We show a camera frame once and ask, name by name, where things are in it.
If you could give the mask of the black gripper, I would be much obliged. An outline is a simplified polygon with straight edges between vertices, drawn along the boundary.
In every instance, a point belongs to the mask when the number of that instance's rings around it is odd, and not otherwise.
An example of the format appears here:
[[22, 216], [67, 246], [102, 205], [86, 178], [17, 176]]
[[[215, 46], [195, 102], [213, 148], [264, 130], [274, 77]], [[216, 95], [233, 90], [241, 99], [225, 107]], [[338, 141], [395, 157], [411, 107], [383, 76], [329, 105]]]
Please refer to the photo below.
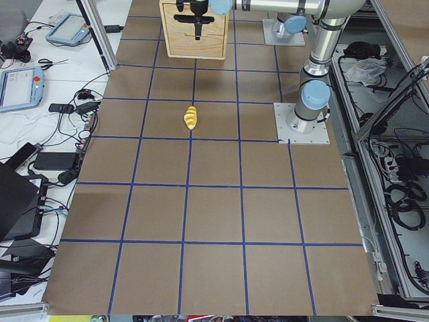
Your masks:
[[174, 14], [174, 19], [180, 23], [191, 23], [194, 25], [194, 39], [199, 41], [202, 35], [203, 25], [208, 25], [215, 21], [212, 16], [206, 16], [208, 11], [208, 0], [197, 1], [197, 0], [176, 0], [176, 8], [179, 12], [183, 12], [184, 4], [190, 4], [190, 10], [192, 15]]

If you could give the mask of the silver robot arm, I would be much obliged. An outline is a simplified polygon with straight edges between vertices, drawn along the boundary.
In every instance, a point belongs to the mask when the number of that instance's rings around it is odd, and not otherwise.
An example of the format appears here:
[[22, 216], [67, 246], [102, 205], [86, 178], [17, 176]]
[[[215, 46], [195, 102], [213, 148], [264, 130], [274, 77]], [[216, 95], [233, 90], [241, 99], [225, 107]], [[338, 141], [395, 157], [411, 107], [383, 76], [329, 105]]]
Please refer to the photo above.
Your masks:
[[278, 13], [277, 24], [274, 28], [278, 38], [287, 38], [302, 32], [306, 27], [306, 18], [303, 15]]
[[202, 27], [213, 23], [208, 15], [226, 15], [232, 10], [274, 11], [278, 14], [275, 36], [293, 35], [301, 31], [292, 21], [306, 21], [311, 15], [317, 22], [315, 40], [300, 71], [300, 96], [294, 108], [284, 117], [295, 133], [310, 134], [320, 123], [318, 117], [330, 100], [330, 89], [324, 81], [332, 62], [334, 49], [347, 20], [363, 1], [177, 1], [174, 20], [194, 26], [195, 39], [202, 37]]

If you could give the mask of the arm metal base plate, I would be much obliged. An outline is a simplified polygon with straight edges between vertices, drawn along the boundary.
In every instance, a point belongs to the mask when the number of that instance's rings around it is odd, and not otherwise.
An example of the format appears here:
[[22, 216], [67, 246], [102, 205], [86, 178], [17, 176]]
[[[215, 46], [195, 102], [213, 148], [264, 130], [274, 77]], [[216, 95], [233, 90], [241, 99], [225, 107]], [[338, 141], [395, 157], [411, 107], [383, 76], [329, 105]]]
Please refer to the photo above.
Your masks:
[[313, 121], [304, 121], [295, 114], [295, 103], [274, 103], [275, 125], [279, 144], [329, 145], [324, 113]]
[[303, 17], [291, 17], [285, 22], [277, 19], [263, 20], [265, 45], [269, 46], [304, 46], [303, 30], [306, 20]]

